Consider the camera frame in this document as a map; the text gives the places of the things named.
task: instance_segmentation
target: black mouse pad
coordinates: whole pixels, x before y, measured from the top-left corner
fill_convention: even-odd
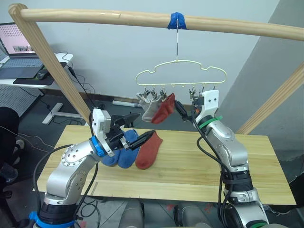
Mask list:
[[[62,67],[65,67],[67,63],[61,63]],[[24,84],[24,85],[42,85],[50,86],[54,82],[54,79],[51,75],[46,76],[44,79],[39,80],[37,76],[34,78],[17,78],[13,84]]]

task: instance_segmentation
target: blue sock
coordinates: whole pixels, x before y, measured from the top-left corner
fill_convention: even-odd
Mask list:
[[[106,155],[102,158],[101,163],[107,166],[114,166],[117,164],[120,150],[114,151],[115,155],[113,157],[110,157],[109,155]]]
[[[138,134],[135,130],[128,130],[125,132],[124,137],[126,140],[128,140],[129,142],[132,143],[137,139]],[[138,151],[139,151],[139,148],[137,148],[133,151],[122,149],[120,151],[120,156],[118,159],[118,166],[120,168],[124,168],[124,169],[129,168],[134,163]]]

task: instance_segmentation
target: red sock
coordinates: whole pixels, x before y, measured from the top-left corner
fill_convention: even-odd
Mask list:
[[[172,114],[174,112],[174,101],[175,95],[172,93],[164,102],[162,102],[159,110],[153,116],[151,123],[159,124]]]
[[[161,143],[162,139],[154,132],[151,138],[139,149],[135,160],[138,169],[145,170],[153,165]]]

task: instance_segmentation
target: desk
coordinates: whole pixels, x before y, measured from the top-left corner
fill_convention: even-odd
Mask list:
[[[142,134],[147,130],[136,131]],[[122,169],[100,163],[89,195],[217,202],[219,165],[198,150],[196,140],[199,133],[157,130],[157,134],[163,142],[152,167],[140,170],[133,164]],[[79,143],[89,137],[89,127],[67,125],[56,147]],[[252,181],[262,202],[294,205],[295,200],[268,137],[237,135],[237,138],[248,150]],[[201,145],[211,152],[205,142]],[[62,153],[60,150],[50,156],[38,179],[40,191],[46,191],[48,177],[58,166]],[[93,173],[94,168],[88,174],[82,193]]]
[[[72,60],[73,55],[72,54],[66,54],[66,53],[57,53],[56,57],[59,62],[65,62],[68,63],[70,60]],[[13,84],[15,79],[0,79],[0,84],[8,85],[8,86],[21,86],[21,87],[27,87],[27,88],[36,88],[36,89],[43,89],[47,87],[47,85],[24,85],[24,84]]]

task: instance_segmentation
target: laptop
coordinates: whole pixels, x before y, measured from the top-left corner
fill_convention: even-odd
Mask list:
[[[9,56],[0,67],[0,79],[33,78],[42,69],[41,60],[15,23],[0,24],[0,42]]]

